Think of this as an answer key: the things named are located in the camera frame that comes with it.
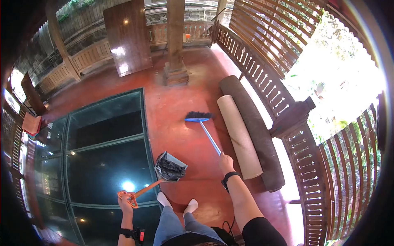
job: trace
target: jeans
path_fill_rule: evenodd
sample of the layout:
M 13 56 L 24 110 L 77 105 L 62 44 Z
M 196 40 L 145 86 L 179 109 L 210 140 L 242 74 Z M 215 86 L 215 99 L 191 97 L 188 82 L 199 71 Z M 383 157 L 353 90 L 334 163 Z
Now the jeans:
M 173 209 L 170 206 L 165 206 L 160 216 L 160 222 L 154 236 L 153 246 L 160 246 L 171 238 L 189 232 L 206 235 L 224 243 L 211 227 L 197 222 L 191 213 L 186 213 L 184 219 L 185 228 L 183 228 Z

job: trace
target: hand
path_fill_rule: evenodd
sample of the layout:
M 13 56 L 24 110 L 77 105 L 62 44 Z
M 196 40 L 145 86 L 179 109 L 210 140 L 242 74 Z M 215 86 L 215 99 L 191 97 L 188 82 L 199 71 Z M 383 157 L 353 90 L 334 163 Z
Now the hand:
M 128 196 L 122 196 L 122 199 L 118 197 L 118 204 L 122 209 L 123 216 L 128 216 L 129 218 L 133 218 L 133 208 L 127 201 Z
M 219 167 L 222 170 L 223 175 L 226 175 L 229 172 L 235 172 L 233 164 L 233 159 L 229 155 L 226 155 L 224 152 L 222 152 L 220 155 Z

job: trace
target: rolled rug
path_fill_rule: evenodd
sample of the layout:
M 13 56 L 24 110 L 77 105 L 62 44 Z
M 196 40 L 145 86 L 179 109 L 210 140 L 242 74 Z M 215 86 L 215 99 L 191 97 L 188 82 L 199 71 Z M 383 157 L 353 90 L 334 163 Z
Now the rolled rug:
M 270 192 L 279 190 L 285 184 L 282 167 L 271 134 L 257 107 L 236 76 L 225 77 L 219 85 L 224 95 L 232 96 L 242 116 L 263 169 L 261 177 L 266 189 Z
M 243 179 L 260 176 L 263 170 L 261 169 L 249 132 L 246 129 L 234 100 L 230 95 L 225 95 L 217 100 L 217 105 L 229 132 Z

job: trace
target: foot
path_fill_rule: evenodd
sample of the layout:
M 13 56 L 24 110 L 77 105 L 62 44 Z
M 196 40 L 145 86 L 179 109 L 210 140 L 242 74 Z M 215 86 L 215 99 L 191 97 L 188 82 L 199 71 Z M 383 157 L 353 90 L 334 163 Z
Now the foot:
M 196 199 L 190 200 L 188 207 L 183 212 L 183 216 L 185 216 L 186 213 L 194 212 L 197 208 L 198 208 L 198 202 L 196 201 Z
M 165 206 L 171 206 L 171 203 L 167 200 L 167 197 L 165 196 L 165 194 L 163 192 L 159 192 L 159 194 L 157 194 L 157 200 L 165 207 Z

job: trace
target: pillar base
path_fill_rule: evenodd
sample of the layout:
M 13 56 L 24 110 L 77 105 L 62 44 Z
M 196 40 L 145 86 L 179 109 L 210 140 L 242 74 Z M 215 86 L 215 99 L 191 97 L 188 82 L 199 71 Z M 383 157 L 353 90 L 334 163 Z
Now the pillar base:
M 170 64 L 165 63 L 164 67 L 165 85 L 187 85 L 189 83 L 189 75 L 186 70 L 185 64 L 182 62 L 182 68 L 170 70 Z

